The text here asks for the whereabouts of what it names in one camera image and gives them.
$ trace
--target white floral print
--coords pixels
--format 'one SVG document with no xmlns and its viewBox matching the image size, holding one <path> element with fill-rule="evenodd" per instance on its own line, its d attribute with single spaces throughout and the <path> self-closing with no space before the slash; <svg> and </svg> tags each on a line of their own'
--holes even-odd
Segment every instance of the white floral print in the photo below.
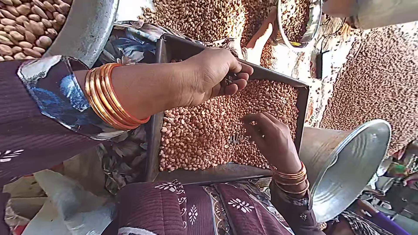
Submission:
<svg viewBox="0 0 418 235">
<path fill-rule="evenodd" d="M 307 218 L 307 215 L 306 214 L 301 214 L 301 219 L 303 220 L 303 221 L 305 221 L 306 220 L 306 218 Z"/>
<path fill-rule="evenodd" d="M 171 192 L 176 191 L 176 185 L 173 182 L 162 183 L 162 184 L 159 184 L 159 185 L 155 186 L 154 188 L 162 189 L 162 190 L 167 190 L 168 189 Z"/>
<path fill-rule="evenodd" d="M 187 202 L 187 197 L 181 197 L 181 198 L 178 199 L 178 204 L 179 205 L 183 204 L 184 202 Z"/>
<path fill-rule="evenodd" d="M 232 205 L 233 207 L 242 210 L 242 212 L 247 213 L 251 212 L 252 209 L 254 209 L 253 206 L 250 206 L 248 202 L 241 201 L 239 198 L 237 199 L 231 199 L 228 204 Z"/>
<path fill-rule="evenodd" d="M 0 152 L 0 162 L 7 162 L 12 160 L 12 158 L 17 157 L 19 155 L 22 154 L 24 150 L 20 149 L 20 150 L 6 150 L 4 152 Z"/>
<path fill-rule="evenodd" d="M 189 212 L 189 220 L 190 220 L 191 225 L 193 225 L 196 222 L 196 219 L 197 219 L 197 208 L 196 208 L 196 205 L 193 205 L 190 208 L 190 212 Z"/>
</svg>

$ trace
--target purple fabric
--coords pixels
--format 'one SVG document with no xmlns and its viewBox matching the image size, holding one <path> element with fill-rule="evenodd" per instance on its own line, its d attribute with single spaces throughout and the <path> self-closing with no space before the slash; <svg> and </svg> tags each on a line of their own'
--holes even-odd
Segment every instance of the purple fabric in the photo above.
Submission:
<svg viewBox="0 0 418 235">
<path fill-rule="evenodd" d="M 213 235 L 213 211 L 209 195 L 198 185 L 185 185 L 187 196 L 187 234 Z"/>
<path fill-rule="evenodd" d="M 283 215 L 295 235 L 324 235 L 316 222 L 309 191 L 304 199 L 292 199 L 281 191 L 274 181 L 270 183 L 271 203 Z"/>
<path fill-rule="evenodd" d="M 146 229 L 158 235 L 186 235 L 182 213 L 186 194 L 177 181 L 136 183 L 117 194 L 118 226 Z"/>
<path fill-rule="evenodd" d="M 0 62 L 0 186 L 51 168 L 99 143 L 41 114 L 16 75 L 20 64 L 19 60 Z M 0 203 L 0 211 L 4 210 L 5 204 Z M 9 233 L 4 225 L 0 223 L 0 234 Z"/>
<path fill-rule="evenodd" d="M 216 184 L 228 218 L 236 234 L 290 235 L 277 219 L 244 190 L 228 184 Z"/>
<path fill-rule="evenodd" d="M 381 227 L 382 229 L 395 235 L 410 235 L 402 227 L 400 227 L 395 222 L 391 221 L 388 217 L 386 217 L 385 214 L 383 214 L 382 212 L 376 213 L 375 215 L 373 215 L 373 217 L 366 216 L 365 218 L 370 222 L 376 224 L 377 226 Z"/>
</svg>

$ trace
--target person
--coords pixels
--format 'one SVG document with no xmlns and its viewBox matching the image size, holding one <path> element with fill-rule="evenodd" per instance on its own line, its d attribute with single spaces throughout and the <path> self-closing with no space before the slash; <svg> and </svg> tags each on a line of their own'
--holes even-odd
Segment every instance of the person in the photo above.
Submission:
<svg viewBox="0 0 418 235">
<path fill-rule="evenodd" d="M 236 73 L 237 77 L 232 84 L 221 87 L 220 81 L 229 71 Z M 0 63 L 0 77 L 3 78 L 0 88 L 3 110 L 0 116 L 1 185 L 11 182 L 15 177 L 51 168 L 100 143 L 100 140 L 123 132 L 112 126 L 113 123 L 100 118 L 100 112 L 93 110 L 92 106 L 96 104 L 88 99 L 89 88 L 85 86 L 89 73 L 91 70 L 89 72 L 81 62 L 65 56 Z M 113 92 L 125 111 L 135 120 L 146 120 L 148 116 L 166 109 L 197 105 L 217 95 L 232 95 L 246 86 L 251 74 L 252 67 L 239 63 L 228 50 L 206 49 L 179 63 L 117 66 L 111 71 L 110 77 Z M 256 121 L 257 125 L 250 125 L 252 121 Z M 243 122 L 248 134 L 270 163 L 277 167 L 277 171 L 283 174 L 301 171 L 302 165 L 287 126 L 267 113 L 248 115 L 243 117 Z M 160 184 L 184 188 L 183 193 L 160 189 Z M 216 187 L 220 192 L 233 191 L 231 185 L 219 184 Z M 288 194 L 280 188 L 303 193 Z M 282 185 L 280 188 L 272 183 L 272 203 L 282 212 L 293 231 L 296 234 L 321 234 L 311 206 L 308 205 L 309 193 L 305 190 L 307 182 L 294 186 Z M 178 203 L 186 196 L 189 204 L 194 198 L 189 195 L 192 192 L 202 194 L 205 191 L 201 186 L 182 187 L 178 182 L 128 185 L 117 196 L 119 211 L 118 219 L 114 221 L 119 223 L 122 231 L 127 225 L 135 225 L 134 228 L 151 230 L 155 234 L 163 234 L 163 231 L 185 234 L 187 230 L 180 215 L 186 205 L 180 208 Z M 239 205 L 245 208 L 245 215 L 252 216 L 254 230 L 267 229 L 265 226 L 268 224 L 260 223 L 264 220 L 255 222 L 258 219 L 256 211 L 259 210 L 264 212 L 264 217 L 269 218 L 266 220 L 268 223 L 275 225 L 268 228 L 270 231 L 289 234 L 288 230 L 279 227 L 276 217 L 263 207 L 258 208 L 248 194 L 245 194 L 244 199 L 243 193 L 235 193 L 233 200 L 237 205 L 233 208 L 239 208 Z M 158 197 L 164 200 L 152 200 Z M 6 199 L 7 196 L 2 194 L 2 202 Z M 176 202 L 173 204 L 175 206 L 170 207 L 169 202 Z M 163 207 L 163 210 L 167 207 L 168 212 L 161 213 L 155 207 Z M 195 214 L 204 215 L 204 212 L 198 208 Z M 140 220 L 140 217 L 166 221 L 170 225 L 158 227 L 152 225 L 152 221 Z M 231 226 L 236 223 L 232 218 L 229 219 Z M 245 217 L 237 214 L 236 219 L 240 221 Z"/>
<path fill-rule="evenodd" d="M 272 19 L 251 41 L 248 56 L 261 56 Z M 228 72 L 236 78 L 221 85 Z M 0 62 L 0 187 L 135 129 L 158 112 L 233 95 L 252 72 L 228 50 L 213 48 L 177 63 L 91 70 L 66 56 Z M 273 169 L 271 196 L 249 181 L 129 184 L 116 195 L 117 216 L 103 234 L 323 235 L 289 128 L 266 112 L 242 121 Z M 0 194 L 1 218 L 9 197 Z M 8 233 L 1 220 L 0 234 Z"/>
</svg>

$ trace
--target orange bangle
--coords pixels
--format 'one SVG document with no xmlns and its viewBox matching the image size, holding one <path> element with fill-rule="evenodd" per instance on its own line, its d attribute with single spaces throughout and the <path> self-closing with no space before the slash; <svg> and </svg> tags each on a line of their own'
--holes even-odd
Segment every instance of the orange bangle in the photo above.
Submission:
<svg viewBox="0 0 418 235">
<path fill-rule="evenodd" d="M 277 168 L 273 165 L 270 165 L 270 169 L 271 171 L 273 171 L 273 173 L 275 175 L 278 175 L 284 179 L 300 179 L 302 178 L 304 175 L 306 175 L 306 167 L 304 165 L 304 163 L 301 161 L 301 165 L 302 165 L 302 169 L 294 174 L 288 174 L 288 173 L 283 173 L 277 170 Z"/>
<path fill-rule="evenodd" d="M 286 193 L 290 193 L 290 194 L 303 194 L 303 193 L 305 193 L 306 191 L 308 191 L 309 190 L 309 181 L 308 180 L 306 180 L 306 188 L 305 189 L 303 189 L 303 190 L 301 190 L 301 191 L 299 191 L 299 192 L 292 192 L 292 191 L 288 191 L 288 190 L 284 190 L 282 187 L 280 187 L 278 184 L 276 184 L 276 186 L 278 187 L 278 188 L 280 188 L 283 192 L 286 192 Z"/>
<path fill-rule="evenodd" d="M 132 123 L 129 121 L 129 119 L 125 118 L 125 117 L 120 117 L 118 110 L 115 108 L 115 105 L 113 104 L 112 99 L 110 99 L 110 92 L 109 90 L 107 90 L 107 88 L 104 85 L 104 77 L 105 77 L 105 72 L 106 69 L 109 67 L 109 64 L 106 64 L 102 67 L 102 69 L 100 69 L 98 76 L 96 75 L 95 79 L 96 79 L 96 86 L 97 86 L 97 91 L 98 94 L 101 98 L 101 100 L 103 101 L 104 105 L 107 107 L 107 109 L 112 113 L 112 116 L 117 119 L 121 124 L 128 126 L 129 130 L 131 129 L 135 129 L 138 127 L 138 124 L 136 123 Z"/>
<path fill-rule="evenodd" d="M 117 110 L 120 112 L 120 114 L 122 114 L 125 118 L 127 118 L 128 120 L 132 120 L 134 123 L 137 123 L 138 125 L 146 123 L 150 119 L 150 117 L 139 120 L 139 119 L 129 115 L 129 113 L 123 108 L 122 104 L 117 99 L 117 97 L 115 95 L 115 92 L 114 92 L 114 89 L 113 89 L 112 82 L 110 81 L 110 75 L 112 74 L 112 70 L 115 67 L 118 67 L 118 66 L 121 66 L 121 65 L 118 64 L 118 63 L 111 63 L 111 64 L 108 64 L 108 65 L 109 65 L 108 69 L 105 69 L 105 73 L 104 73 L 105 74 L 104 84 L 105 84 L 107 90 L 109 91 L 110 99 L 115 104 L 115 108 L 117 108 Z"/>
<path fill-rule="evenodd" d="M 107 124 L 118 130 L 132 130 L 146 123 L 150 117 L 139 120 L 125 111 L 117 99 L 110 81 L 112 69 L 117 63 L 105 64 L 91 69 L 86 74 L 87 100 L 94 112 Z"/>
<path fill-rule="evenodd" d="M 274 181 L 276 183 L 281 184 L 281 185 L 299 185 L 299 184 L 303 183 L 305 180 L 307 180 L 308 176 L 304 175 L 303 178 L 300 181 L 295 182 L 295 183 L 283 182 L 283 181 L 279 180 L 279 177 L 277 177 L 277 175 L 273 175 L 273 178 L 274 178 Z"/>
<path fill-rule="evenodd" d="M 98 70 L 99 69 L 93 69 L 90 76 L 86 77 L 86 84 L 89 85 L 88 88 L 90 92 L 89 103 L 92 105 L 92 108 L 96 112 L 96 114 L 113 128 L 118 129 L 118 130 L 130 130 L 129 126 L 124 125 L 118 122 L 117 120 L 115 120 L 109 114 L 109 110 L 107 110 L 107 108 L 103 105 L 101 99 L 99 99 L 100 97 L 96 91 L 97 89 L 96 80 L 97 80 L 97 77 L 99 76 Z"/>
</svg>

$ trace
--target peanut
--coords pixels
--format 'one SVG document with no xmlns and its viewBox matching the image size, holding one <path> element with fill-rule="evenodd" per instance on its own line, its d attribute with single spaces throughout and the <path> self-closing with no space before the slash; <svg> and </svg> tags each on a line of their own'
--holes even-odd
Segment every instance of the peanut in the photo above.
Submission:
<svg viewBox="0 0 418 235">
<path fill-rule="evenodd" d="M 239 119 L 266 111 L 287 124 L 295 138 L 296 101 L 297 91 L 292 87 L 262 80 L 249 81 L 245 89 L 230 97 L 164 111 L 160 170 L 206 169 L 228 162 L 267 169 L 267 160 L 243 135 Z M 229 141 L 233 135 L 238 136 L 238 143 Z"/>
</svg>

